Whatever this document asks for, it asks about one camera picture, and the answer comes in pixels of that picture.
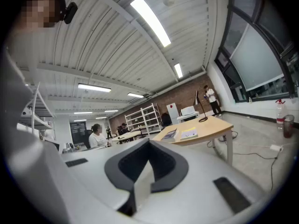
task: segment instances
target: plastic bottle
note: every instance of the plastic bottle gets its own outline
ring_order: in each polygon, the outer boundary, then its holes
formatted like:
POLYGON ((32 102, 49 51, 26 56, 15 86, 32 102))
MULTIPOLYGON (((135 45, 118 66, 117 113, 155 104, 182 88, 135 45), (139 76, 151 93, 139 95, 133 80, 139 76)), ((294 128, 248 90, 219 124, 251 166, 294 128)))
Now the plastic bottle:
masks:
POLYGON ((285 109, 285 101, 282 102, 281 99, 278 99, 276 101, 277 107, 276 107, 276 123, 278 130, 282 131, 284 126, 284 116, 286 116, 286 109, 285 109))

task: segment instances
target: ceiling light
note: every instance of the ceiling light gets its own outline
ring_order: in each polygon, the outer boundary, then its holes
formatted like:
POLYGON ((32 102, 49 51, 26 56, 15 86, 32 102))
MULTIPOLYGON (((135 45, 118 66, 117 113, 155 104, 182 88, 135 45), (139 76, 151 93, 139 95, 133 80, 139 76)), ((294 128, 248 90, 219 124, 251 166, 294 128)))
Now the ceiling light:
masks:
POLYGON ((110 92, 110 88, 100 87, 96 85, 90 85, 90 84, 78 84, 78 89, 86 89, 86 90, 93 90, 93 91, 103 91, 103 92, 110 92))
POLYGON ((160 21, 147 5, 144 0, 134 0, 131 2, 131 6, 144 18, 144 20, 153 29, 157 37, 160 39, 164 47, 168 46, 171 42, 166 34, 164 28, 162 27, 160 21))
POLYGON ((74 114, 91 114, 92 112, 74 112, 74 114))
POLYGON ((177 72, 177 74, 178 74, 178 77, 179 77, 179 78, 183 77, 183 73, 182 73, 180 64, 179 64, 179 63, 176 64, 176 65, 174 66, 174 68, 176 69, 176 72, 177 72))
POLYGON ((128 95, 138 97, 138 98, 143 98, 143 95, 137 95, 137 94, 133 94, 133 93, 129 93, 128 95))

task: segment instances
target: brick wall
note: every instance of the brick wall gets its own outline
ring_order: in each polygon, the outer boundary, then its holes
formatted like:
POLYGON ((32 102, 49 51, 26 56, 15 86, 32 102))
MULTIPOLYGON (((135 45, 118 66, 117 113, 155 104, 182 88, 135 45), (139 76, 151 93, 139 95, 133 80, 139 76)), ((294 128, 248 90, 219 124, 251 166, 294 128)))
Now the brick wall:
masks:
MULTIPOLYGON (((151 105, 151 103, 154 103, 154 104, 157 103, 161 114, 163 114, 165 112, 168 113, 166 106, 171 103, 176 103, 178 112, 180 112, 180 110, 183 108, 192 106, 194 99, 195 99, 196 90, 198 90, 198 92, 199 92, 198 97, 199 97, 199 100, 200 100, 202 106, 205 109, 205 112, 212 110, 212 108, 209 104, 209 101, 204 99, 204 88, 203 87, 206 84, 210 88, 215 90, 213 83, 210 80, 210 77, 207 74, 205 74, 205 75, 202 75, 202 76, 200 76, 192 81, 189 81, 181 86, 178 86, 178 87, 172 89, 171 91, 168 91, 160 96, 150 99, 149 101, 147 101, 141 105, 138 105, 138 106, 136 106, 118 116, 111 118, 109 120, 109 122, 110 122, 110 126, 112 129, 112 133, 115 133, 116 128, 118 126, 120 126, 122 123, 126 122, 125 115, 134 113, 134 112, 140 110, 140 108, 148 107, 151 105)), ((202 108, 199 104, 196 105, 194 107, 194 109, 196 111, 199 111, 199 113, 203 113, 202 108)))

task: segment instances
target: gray floor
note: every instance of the gray floor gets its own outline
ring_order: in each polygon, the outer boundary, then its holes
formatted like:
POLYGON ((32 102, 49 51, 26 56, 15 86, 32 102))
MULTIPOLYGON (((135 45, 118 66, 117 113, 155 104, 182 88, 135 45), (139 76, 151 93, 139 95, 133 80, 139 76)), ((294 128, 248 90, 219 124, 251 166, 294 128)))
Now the gray floor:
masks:
MULTIPOLYGON (((233 124, 233 130, 238 132, 238 136, 233 139, 234 153, 258 153, 265 158, 272 158, 276 157, 278 152, 271 150, 270 146, 274 144, 283 147, 283 151, 273 165, 273 189, 278 187, 285 179, 294 162, 295 152, 298 148, 299 130, 294 129, 293 136, 286 139, 283 137, 283 133, 278 131, 275 123, 228 113, 223 114, 222 119, 233 124)), ((211 155, 220 155, 220 157, 226 159, 225 142, 216 140, 216 150, 208 148, 206 144, 207 142, 203 142, 185 146, 185 148, 191 148, 211 155)), ((256 154, 234 154, 233 157, 233 167, 250 177, 265 191, 271 190, 272 163, 273 160, 263 159, 256 154)))

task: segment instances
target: book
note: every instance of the book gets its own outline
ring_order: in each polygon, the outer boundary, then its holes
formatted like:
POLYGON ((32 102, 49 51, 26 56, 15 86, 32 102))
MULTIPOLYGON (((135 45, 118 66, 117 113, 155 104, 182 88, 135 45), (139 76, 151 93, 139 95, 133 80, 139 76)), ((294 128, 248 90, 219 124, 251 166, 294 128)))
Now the book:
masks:
POLYGON ((176 140, 176 135, 178 134, 177 129, 168 132, 161 140, 166 142, 174 142, 176 140))
POLYGON ((191 129, 187 129, 182 131, 181 134, 181 140, 187 140, 187 139, 191 139, 191 138, 196 138, 198 137, 197 134, 197 130, 195 127, 191 128, 191 129))

